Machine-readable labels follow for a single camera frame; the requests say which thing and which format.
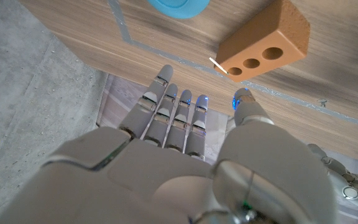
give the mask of orange brick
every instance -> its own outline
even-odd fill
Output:
[[[305,58],[310,24],[289,0],[276,0],[219,45],[215,70],[241,82]]]

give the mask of concrete floor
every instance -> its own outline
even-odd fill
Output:
[[[96,127],[106,79],[20,3],[0,0],[0,213],[48,154]]]

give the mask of white robotic hand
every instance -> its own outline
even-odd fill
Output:
[[[335,223],[324,166],[248,89],[234,95],[237,128],[215,165],[204,162],[208,97],[198,97],[189,122],[185,90],[173,113],[172,74],[161,69],[119,129],[59,147],[0,223]]]

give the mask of blue bowl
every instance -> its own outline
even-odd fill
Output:
[[[148,0],[162,14],[177,18],[189,19],[202,12],[209,0]]]

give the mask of wooden table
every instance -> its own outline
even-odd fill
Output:
[[[293,0],[311,24],[307,58],[244,83],[219,77],[208,58],[270,0],[212,0],[185,20],[146,0],[20,2],[88,65],[148,85],[171,64],[180,91],[206,94],[210,108],[226,114],[233,114],[233,93],[248,85],[277,125],[358,159],[358,2]]]

